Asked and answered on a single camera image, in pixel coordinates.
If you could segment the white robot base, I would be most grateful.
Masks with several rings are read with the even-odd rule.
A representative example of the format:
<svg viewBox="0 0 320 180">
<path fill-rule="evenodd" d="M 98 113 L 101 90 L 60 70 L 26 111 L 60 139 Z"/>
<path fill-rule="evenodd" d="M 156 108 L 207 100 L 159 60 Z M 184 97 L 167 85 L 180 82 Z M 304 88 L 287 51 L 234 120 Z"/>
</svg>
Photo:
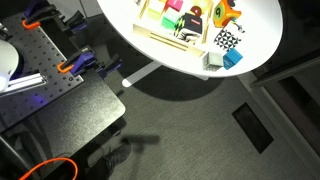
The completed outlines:
<svg viewBox="0 0 320 180">
<path fill-rule="evenodd" d="M 0 92 L 4 92 L 19 64 L 19 54 L 7 41 L 0 40 Z"/>
</svg>

